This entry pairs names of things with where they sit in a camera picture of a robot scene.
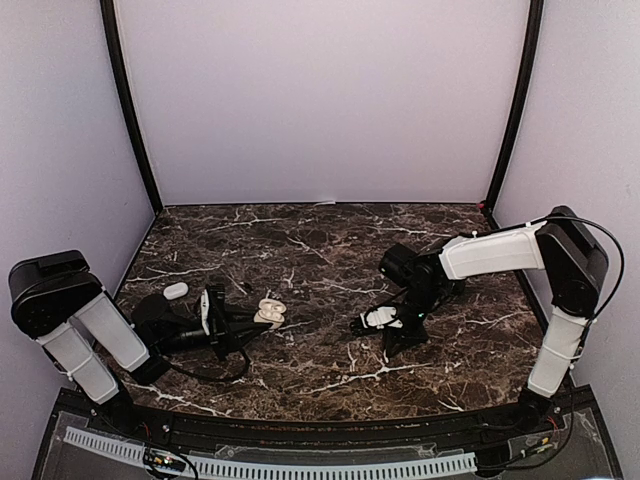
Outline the small white charging case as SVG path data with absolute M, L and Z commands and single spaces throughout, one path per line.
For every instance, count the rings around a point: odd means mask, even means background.
M 287 308 L 284 303 L 264 298 L 258 304 L 258 311 L 254 315 L 255 323 L 270 324 L 270 329 L 280 328 L 285 321 L 284 313 Z

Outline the white oval charging case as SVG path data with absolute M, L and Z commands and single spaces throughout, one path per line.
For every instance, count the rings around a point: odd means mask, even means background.
M 189 287 L 185 282 L 177 282 L 164 288 L 163 296 L 169 300 L 176 300 L 186 296 L 189 293 Z

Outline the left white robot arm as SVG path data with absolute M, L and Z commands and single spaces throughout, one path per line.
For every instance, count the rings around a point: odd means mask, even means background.
M 99 358 L 98 343 L 139 385 L 149 385 L 175 366 L 169 356 L 209 348 L 221 361 L 244 355 L 248 342 L 284 322 L 285 305 L 265 298 L 254 310 L 231 306 L 221 285 L 202 292 L 196 313 L 185 317 L 170 303 L 184 296 L 183 283 L 143 298 L 124 315 L 78 250 L 22 260 L 8 274 L 14 324 L 38 343 L 59 370 L 120 436 L 141 427 L 140 412 L 126 401 L 118 377 Z

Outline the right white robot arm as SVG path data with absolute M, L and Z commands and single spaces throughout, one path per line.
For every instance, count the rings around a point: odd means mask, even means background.
M 544 338 L 510 424 L 534 432 L 549 416 L 545 399 L 559 390 L 580 360 L 592 326 L 613 299 L 602 293 L 609 257 L 594 232 L 620 242 L 602 225 L 565 206 L 548 215 L 489 232 L 448 237 L 416 252 L 402 244 L 388 249 L 378 270 L 400 292 L 360 315 L 355 324 L 381 330 L 401 349 L 426 339 L 425 317 L 459 294 L 471 277 L 513 273 L 544 328 Z

